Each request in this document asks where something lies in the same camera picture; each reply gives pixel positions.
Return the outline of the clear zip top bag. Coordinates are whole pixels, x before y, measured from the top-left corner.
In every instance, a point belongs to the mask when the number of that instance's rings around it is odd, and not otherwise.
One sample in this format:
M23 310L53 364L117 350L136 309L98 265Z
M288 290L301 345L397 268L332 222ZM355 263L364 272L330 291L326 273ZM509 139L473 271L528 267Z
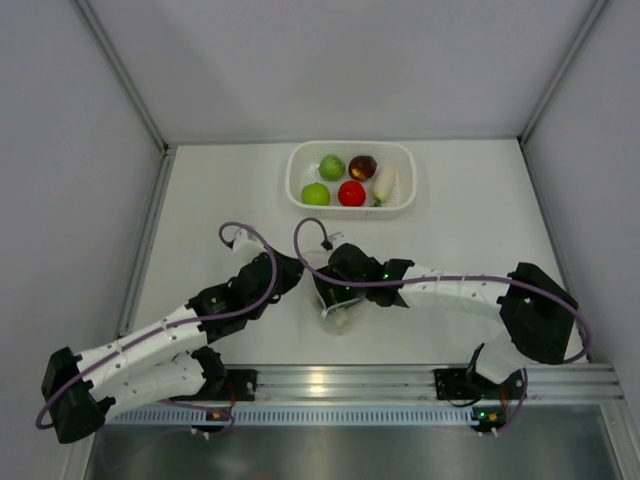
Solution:
M306 270L303 284L320 327L335 337L348 334L364 317L366 305L351 287L326 282Z

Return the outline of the red fake tomato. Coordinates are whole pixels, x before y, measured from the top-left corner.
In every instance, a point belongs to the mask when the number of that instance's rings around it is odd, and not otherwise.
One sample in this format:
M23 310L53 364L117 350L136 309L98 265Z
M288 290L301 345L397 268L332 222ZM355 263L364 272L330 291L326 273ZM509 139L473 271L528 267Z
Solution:
M338 190L338 201L344 207L362 207L366 203L366 190L358 181L346 181Z

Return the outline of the green fake fruit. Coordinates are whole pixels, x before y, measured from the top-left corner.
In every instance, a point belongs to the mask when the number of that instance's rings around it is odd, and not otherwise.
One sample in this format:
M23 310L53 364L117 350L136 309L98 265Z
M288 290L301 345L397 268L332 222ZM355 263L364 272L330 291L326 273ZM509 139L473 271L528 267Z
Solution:
M330 190L322 183L307 184L301 191L301 203L310 206L329 206L331 203Z

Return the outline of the white fake food piece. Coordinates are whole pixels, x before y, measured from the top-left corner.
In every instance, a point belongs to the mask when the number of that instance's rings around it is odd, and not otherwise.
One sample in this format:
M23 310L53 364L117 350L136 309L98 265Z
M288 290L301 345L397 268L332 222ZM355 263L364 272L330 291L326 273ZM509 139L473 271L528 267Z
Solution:
M373 206L381 207L393 193L397 172L391 165L383 166L378 172L378 177L373 188Z

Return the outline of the dark brown fake fruit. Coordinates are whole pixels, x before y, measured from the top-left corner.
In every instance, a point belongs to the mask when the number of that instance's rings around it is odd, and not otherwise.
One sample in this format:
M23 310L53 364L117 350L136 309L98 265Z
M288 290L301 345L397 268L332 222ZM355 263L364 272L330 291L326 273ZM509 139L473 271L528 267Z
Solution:
M349 175L353 180L366 182L377 170L377 161L370 155L358 155L351 159L348 165Z

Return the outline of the rough green fake lime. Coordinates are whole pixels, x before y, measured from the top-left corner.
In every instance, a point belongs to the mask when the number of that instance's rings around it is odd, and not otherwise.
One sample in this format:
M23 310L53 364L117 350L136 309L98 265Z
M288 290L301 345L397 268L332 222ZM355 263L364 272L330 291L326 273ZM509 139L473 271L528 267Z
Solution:
M318 167L319 175L327 181L338 181L345 174L345 163L337 155L326 155Z

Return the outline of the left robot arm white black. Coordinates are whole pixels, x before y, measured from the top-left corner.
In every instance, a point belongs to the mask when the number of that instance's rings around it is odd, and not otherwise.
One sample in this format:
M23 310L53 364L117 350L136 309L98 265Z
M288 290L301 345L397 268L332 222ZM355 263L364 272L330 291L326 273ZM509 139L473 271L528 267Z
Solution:
M263 252L148 327L98 348L55 351L42 381L45 406L37 428L52 429L59 443L71 444L139 406L219 397L227 371L212 344L258 320L303 272L299 260Z

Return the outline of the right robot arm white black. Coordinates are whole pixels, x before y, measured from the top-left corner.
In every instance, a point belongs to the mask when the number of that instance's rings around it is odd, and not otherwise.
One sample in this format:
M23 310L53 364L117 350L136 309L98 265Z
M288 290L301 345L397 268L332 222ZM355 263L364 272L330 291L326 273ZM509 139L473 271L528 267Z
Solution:
M456 378L442 382L441 399L487 399L522 379L530 365L566 361L577 304L534 264L519 263L504 277L462 275L408 259L379 262L344 243L312 278L327 306L369 301L381 308L442 308L500 325L500 333L475 348Z

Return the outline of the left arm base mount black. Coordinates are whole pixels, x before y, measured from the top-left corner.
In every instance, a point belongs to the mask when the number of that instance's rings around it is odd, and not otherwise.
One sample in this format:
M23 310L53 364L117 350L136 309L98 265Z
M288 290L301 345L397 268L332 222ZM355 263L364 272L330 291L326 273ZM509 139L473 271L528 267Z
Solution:
M202 401L254 401L258 372L254 369L227 370L207 379L196 397Z

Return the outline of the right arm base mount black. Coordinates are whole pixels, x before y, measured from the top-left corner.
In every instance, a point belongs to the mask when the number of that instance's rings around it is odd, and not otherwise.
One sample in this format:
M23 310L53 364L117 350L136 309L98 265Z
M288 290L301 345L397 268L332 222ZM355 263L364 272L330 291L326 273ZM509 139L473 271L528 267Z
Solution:
M493 391L493 383L466 368L442 368L434 371L439 400L481 400Z

